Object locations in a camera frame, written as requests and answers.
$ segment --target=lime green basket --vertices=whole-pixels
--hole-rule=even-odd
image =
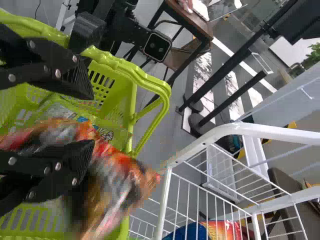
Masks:
[[[22,37],[42,37],[63,47],[68,46],[70,39],[69,36],[42,22],[1,10],[0,23],[6,24]],[[116,123],[119,127],[127,129],[132,135],[137,120],[162,104],[161,110],[148,126],[135,149],[132,150],[132,137],[128,140],[125,150],[131,156],[136,157],[169,110],[170,86],[166,82],[146,74],[135,64],[114,57],[109,52],[101,51],[94,46],[87,48],[81,55],[92,59],[88,67],[88,75],[93,87],[94,100],[79,100],[64,96],[73,105],[100,119]],[[138,86],[160,97],[136,113]],[[52,94],[50,91],[26,83],[1,90],[0,134],[27,127],[30,115],[37,111],[40,103]]]
[[[69,43],[69,36],[32,18],[12,15],[0,10],[0,23],[6,24],[22,37],[42,37],[63,47],[67,47]],[[131,133],[131,137],[127,141],[125,151],[136,157],[169,110],[170,86],[164,81],[146,74],[135,64],[116,58],[94,46],[83,51],[81,55],[92,59],[88,67],[88,75],[93,87],[94,100],[63,97],[92,116],[111,121],[119,127],[127,129]],[[138,86],[159,95],[159,98],[142,111],[135,112]],[[39,112],[40,105],[53,94],[56,93],[27,83],[0,90],[0,135],[15,132],[19,128],[25,128],[32,124],[30,122],[33,119],[31,116]],[[161,104],[160,111],[147,127],[143,137],[136,144],[136,148],[132,149],[135,123]],[[21,226],[25,221],[24,216],[28,212],[30,215],[27,224],[22,229]],[[46,226],[39,229],[42,222],[45,225],[50,222],[50,212],[51,210],[46,207],[21,204],[0,218],[0,239],[68,239],[68,235],[61,229],[54,230],[52,227],[51,230],[47,230]],[[35,224],[32,223],[33,216],[37,216]],[[55,216],[52,222],[53,226],[57,224],[57,221],[58,217]],[[128,226],[129,220],[125,219],[111,234],[111,238],[125,239],[128,234]]]

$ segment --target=colorful snack bag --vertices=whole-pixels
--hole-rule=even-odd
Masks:
[[[114,148],[89,121],[41,121],[34,127],[0,136],[0,149],[31,156],[47,146],[82,140],[95,141],[91,161],[82,183],[64,196],[64,201],[71,211],[69,229],[75,239],[99,240],[148,198],[160,182],[155,171]]]

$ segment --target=plastic packaging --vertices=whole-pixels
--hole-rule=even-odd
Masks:
[[[22,156],[94,140],[94,150],[82,183],[64,196],[71,212],[69,230],[77,240],[100,240],[148,198],[160,176],[151,168],[114,148],[90,121],[65,118],[41,121],[34,127],[0,136],[0,149]]]

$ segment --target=white metal frame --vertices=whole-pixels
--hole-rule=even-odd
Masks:
[[[298,191],[295,193],[289,193],[280,187],[276,186],[274,183],[270,182],[270,180],[264,176],[261,172],[257,170],[257,166],[266,164],[268,161],[272,161],[273,159],[266,159],[261,158],[261,161],[257,161],[257,163],[252,164],[250,166],[247,166],[243,164],[242,162],[238,161],[215,144],[215,142],[228,135],[242,135],[245,137],[250,137],[252,139],[273,139],[278,141],[285,141],[285,142],[292,142],[292,143],[299,143],[306,145],[304,148],[308,147],[309,145],[314,146],[320,146],[320,133],[318,132],[310,132],[310,131],[303,131],[303,130],[297,130],[297,129],[288,129],[288,128],[280,128],[280,127],[273,127],[273,126],[266,126],[266,125],[258,125],[258,124],[251,124],[251,123],[229,123],[222,126],[218,126],[211,130],[210,132],[206,133],[199,139],[195,140],[193,143],[191,143],[189,146],[185,147],[181,151],[177,152],[174,156],[172,156],[169,160],[165,162],[167,169],[164,176],[164,182],[162,187],[162,193],[161,193],[161,199],[159,201],[156,201],[152,198],[149,198],[147,201],[156,204],[157,207],[154,207],[152,205],[151,207],[147,208],[147,201],[144,204],[143,208],[137,209],[136,213],[140,211],[139,213],[152,216],[154,218],[154,223],[150,223],[147,220],[145,220],[143,217],[137,217],[134,213],[134,216],[132,216],[129,235],[130,237],[136,237],[136,239],[153,239],[153,240],[161,240],[166,235],[173,233],[175,236],[176,230],[182,226],[186,226],[185,234],[187,234],[187,228],[188,224],[190,223],[196,223],[202,225],[208,225],[209,221],[215,221],[216,227],[217,227],[217,221],[221,220],[229,220],[231,223],[238,222],[240,223],[240,220],[244,220],[245,228],[243,231],[246,231],[246,234],[249,234],[250,230],[248,227],[248,221],[247,218],[251,217],[252,219],[252,231],[254,233],[255,239],[260,240],[261,239],[261,232],[263,233],[267,229],[267,225],[270,223],[266,222],[264,218],[264,213],[269,213],[273,211],[277,211],[284,208],[292,207],[296,211],[296,216],[291,217],[288,219],[281,219],[278,221],[275,221],[274,223],[280,223],[283,221],[288,220],[294,220],[297,219],[301,225],[301,229],[298,229],[295,232],[283,232],[281,234],[271,235],[268,236],[267,239],[277,239],[277,237],[286,236],[290,234],[301,234],[301,238],[308,239],[308,236],[306,234],[306,231],[304,229],[302,220],[300,218],[298,209],[296,207],[296,204],[309,201],[312,199],[320,198],[320,186],[308,188],[302,191]],[[204,153],[207,149],[207,147],[214,147],[217,150],[221,152],[223,155],[227,155],[228,158],[231,158],[232,162],[235,163],[233,166],[237,165],[239,167],[238,169],[235,168],[235,171],[245,173],[248,172],[249,175],[255,176],[256,180],[255,182],[250,182],[248,185],[259,183],[260,181],[264,182],[261,183],[259,187],[255,187],[252,190],[246,190],[246,192],[240,191],[240,189],[244,189],[247,186],[243,185],[240,188],[231,188],[227,185],[224,185],[222,183],[223,181],[221,179],[213,178],[212,176],[209,176],[206,171],[201,171],[198,169],[199,163],[193,164],[194,159],[199,156],[200,154]],[[252,148],[246,148],[246,155],[252,155],[252,158],[260,158],[262,156],[261,152],[257,152],[257,149],[262,150],[262,147],[256,147],[255,149]],[[229,188],[230,191],[233,191],[237,196],[238,199],[240,199],[241,203],[244,201],[247,201],[251,206],[246,208],[241,208],[227,199],[224,199],[223,197],[211,192],[208,189],[205,189],[198,184],[188,180],[186,177],[178,175],[173,172],[173,168],[180,164],[185,164],[189,166],[192,170],[195,170],[198,173],[201,173],[204,176],[209,176],[212,178],[213,181],[218,182],[220,185],[224,185],[225,188]],[[173,182],[177,183],[177,186],[175,186],[175,189],[171,189]],[[254,192],[254,191],[263,191],[261,193],[258,193],[256,196],[248,196],[247,192]],[[169,195],[173,194],[173,198],[176,199],[175,202],[171,202],[171,200],[168,202]],[[196,203],[191,200],[191,195],[193,197],[196,196],[195,199],[197,199]],[[217,211],[221,209],[217,209],[217,202],[220,202],[220,204],[223,205],[223,212]],[[198,212],[200,211],[200,208],[206,215],[206,219],[201,220]],[[262,220],[263,220],[263,227],[264,229],[260,229],[258,225],[258,216],[262,214]],[[133,227],[134,223],[132,221],[137,221],[138,219],[141,220],[141,223],[137,223],[136,229]],[[227,235],[226,225],[225,226],[225,237]]]
[[[71,4],[71,1],[72,0],[64,0],[64,2],[61,5],[60,12],[59,12],[56,24],[55,24],[55,28],[58,29],[58,31],[61,30],[62,26],[66,26],[66,25],[70,25],[71,24],[71,29],[70,29],[70,32],[69,32],[69,33],[71,33],[71,31],[72,31],[72,29],[74,27],[74,24],[75,24],[75,21],[76,21],[76,15],[75,14],[73,14],[72,16],[67,17],[65,19],[65,15],[66,15],[66,12],[67,12],[67,10],[69,8],[69,5]]]

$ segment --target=wooden table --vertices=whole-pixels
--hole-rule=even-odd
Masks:
[[[167,14],[169,14],[173,19],[175,19],[181,25],[181,28],[173,37],[172,41],[176,39],[176,37],[182,31],[183,28],[186,28],[200,41],[200,45],[198,45],[198,47],[191,54],[185,55],[185,57],[180,58],[180,59],[183,59],[184,61],[179,67],[177,66],[177,64],[175,64],[174,67],[167,66],[166,73],[168,71],[168,67],[174,70],[173,75],[167,81],[167,83],[172,87],[174,85],[176,78],[193,60],[197,58],[198,54],[203,49],[205,49],[205,47],[213,40],[214,36],[213,36],[213,28],[210,26],[208,22],[203,20],[195,12],[193,12],[192,14],[187,13],[176,2],[176,0],[164,0],[147,27],[150,29],[153,29],[156,22],[158,21],[158,19],[160,18],[163,12],[166,12]],[[139,48],[134,46],[130,50],[130,54],[127,60],[131,61],[134,58],[135,54],[138,52],[138,50]],[[172,58],[175,55],[176,55],[175,53],[173,54],[169,53],[168,58]],[[172,60],[167,59],[167,61],[165,60],[164,63],[166,62],[172,62]]]

